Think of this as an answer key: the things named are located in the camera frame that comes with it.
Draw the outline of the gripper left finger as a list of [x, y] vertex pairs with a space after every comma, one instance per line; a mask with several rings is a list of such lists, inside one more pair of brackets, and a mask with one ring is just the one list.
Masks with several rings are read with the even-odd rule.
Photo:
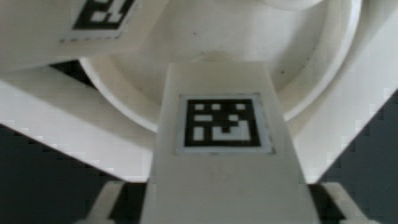
[[85, 217], [73, 224], [140, 224], [146, 184], [108, 181]]

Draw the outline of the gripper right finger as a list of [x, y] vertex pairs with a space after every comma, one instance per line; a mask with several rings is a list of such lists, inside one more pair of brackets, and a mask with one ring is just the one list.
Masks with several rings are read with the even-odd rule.
[[338, 182], [309, 185], [320, 224], [380, 224], [368, 218]]

